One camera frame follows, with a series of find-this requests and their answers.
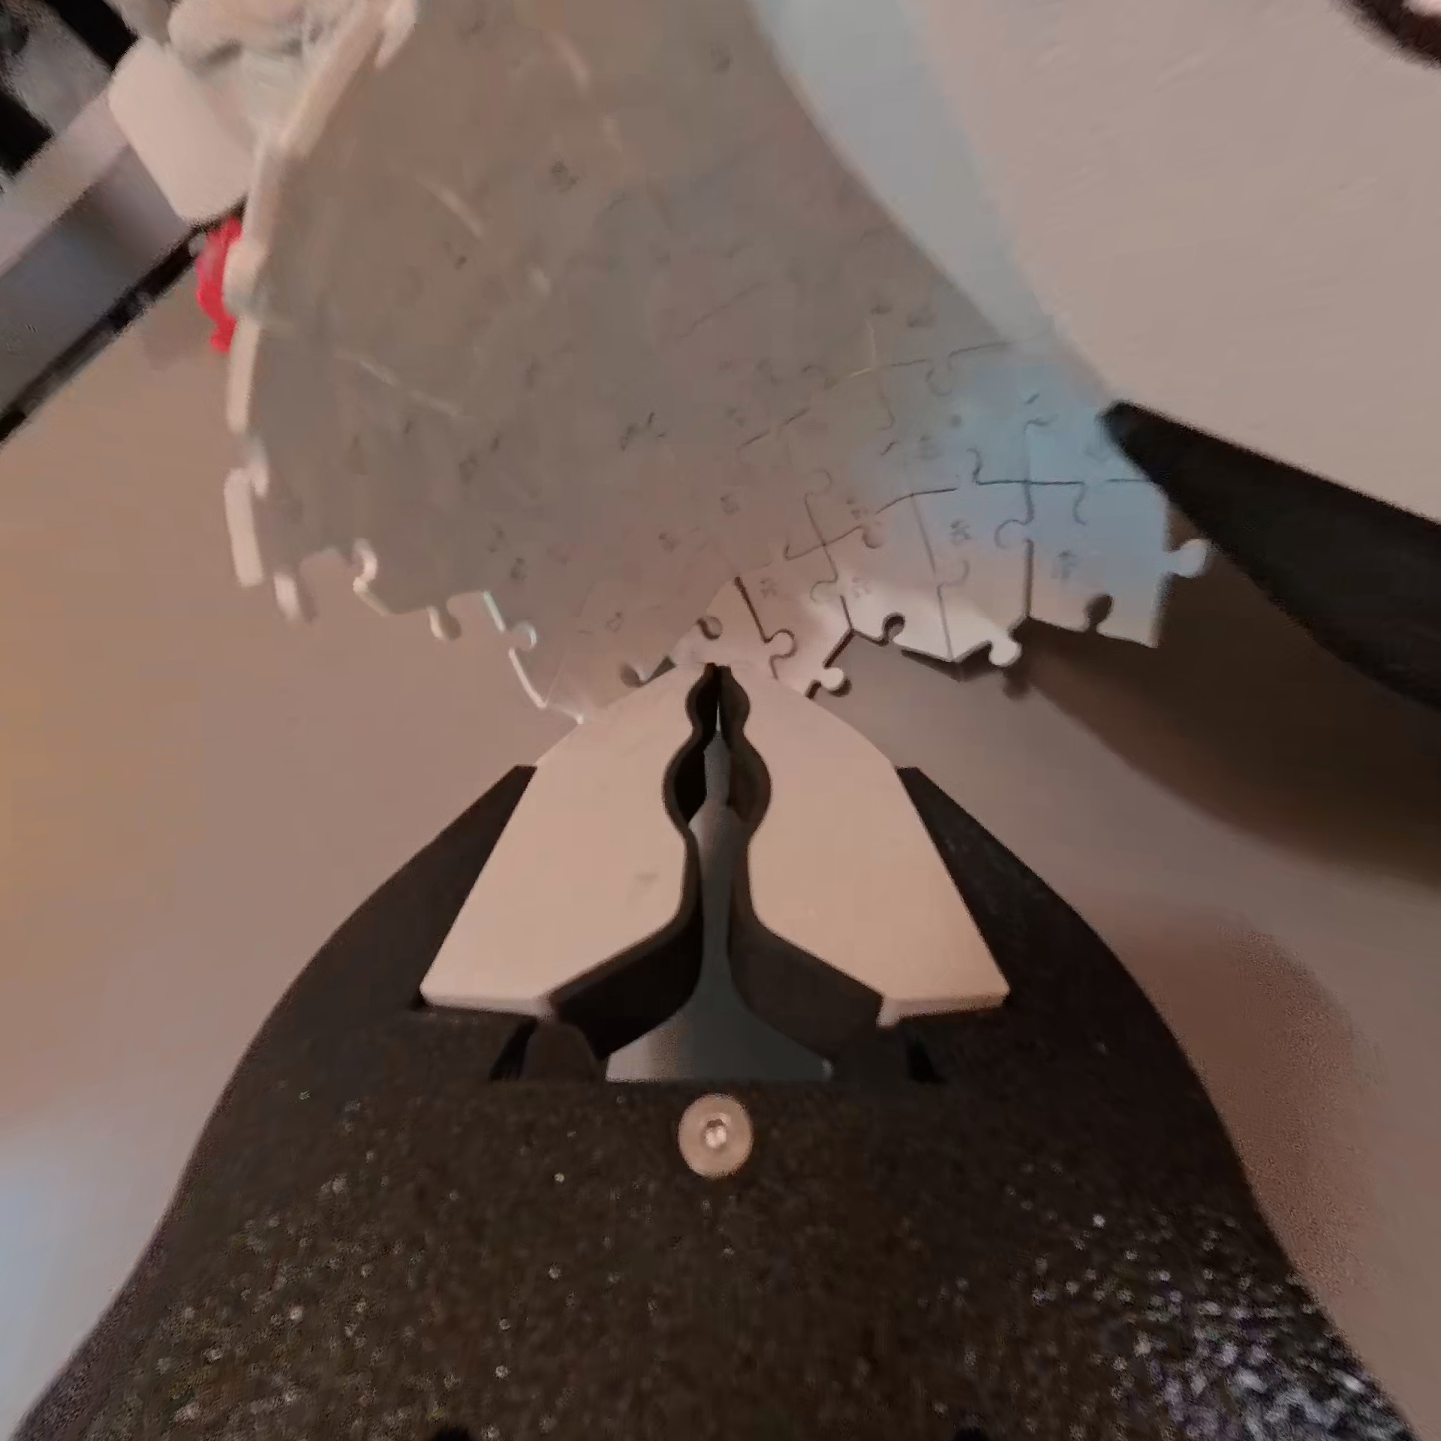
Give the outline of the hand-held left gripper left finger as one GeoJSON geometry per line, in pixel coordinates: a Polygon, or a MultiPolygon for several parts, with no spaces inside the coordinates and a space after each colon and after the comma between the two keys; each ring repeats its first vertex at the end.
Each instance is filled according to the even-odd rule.
{"type": "Polygon", "coordinates": [[[701,969],[692,813],[718,669],[607,706],[530,770],[421,980],[444,1010],[562,1023],[614,1057],[685,1007],[701,969]]]}

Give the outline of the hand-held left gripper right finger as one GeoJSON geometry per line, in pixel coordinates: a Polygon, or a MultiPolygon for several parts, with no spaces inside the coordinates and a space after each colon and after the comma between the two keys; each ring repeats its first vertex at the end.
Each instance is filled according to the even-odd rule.
{"type": "Polygon", "coordinates": [[[898,768],[758,673],[718,673],[729,812],[729,980],[822,1063],[910,1020],[1005,1006],[1010,986],[898,768]]]}

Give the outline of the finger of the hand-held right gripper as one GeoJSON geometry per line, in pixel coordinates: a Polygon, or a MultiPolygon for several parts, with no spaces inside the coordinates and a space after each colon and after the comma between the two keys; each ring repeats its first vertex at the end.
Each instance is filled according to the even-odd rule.
{"type": "Polygon", "coordinates": [[[1438,519],[1438,3],[752,3],[1005,341],[1438,519]]]}

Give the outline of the partly built white puzzle ball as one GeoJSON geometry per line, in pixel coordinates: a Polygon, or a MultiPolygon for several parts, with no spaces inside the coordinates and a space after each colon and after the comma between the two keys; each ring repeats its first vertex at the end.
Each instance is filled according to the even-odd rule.
{"type": "Polygon", "coordinates": [[[327,3],[230,252],[240,586],[480,601],[577,723],[853,638],[1156,646],[1210,563],[1057,359],[862,188],[748,3],[327,3]]]}

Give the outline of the red plastic case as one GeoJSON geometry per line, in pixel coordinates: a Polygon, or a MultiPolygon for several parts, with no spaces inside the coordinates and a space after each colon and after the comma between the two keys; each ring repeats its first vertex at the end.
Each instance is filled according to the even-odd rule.
{"type": "Polygon", "coordinates": [[[220,354],[230,351],[236,318],[230,315],[226,304],[226,262],[230,248],[243,240],[243,221],[236,215],[226,218],[223,224],[210,225],[201,235],[201,245],[197,252],[194,262],[194,281],[197,281],[197,307],[206,315],[210,325],[210,349],[220,354]]]}

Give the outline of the white cardboard tray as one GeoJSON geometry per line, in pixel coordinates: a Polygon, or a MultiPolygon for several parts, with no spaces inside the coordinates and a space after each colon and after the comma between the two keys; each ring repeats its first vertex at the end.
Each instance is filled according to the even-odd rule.
{"type": "Polygon", "coordinates": [[[243,205],[256,137],[236,53],[190,70],[171,47],[141,37],[116,64],[106,101],[180,221],[210,225],[243,205]]]}

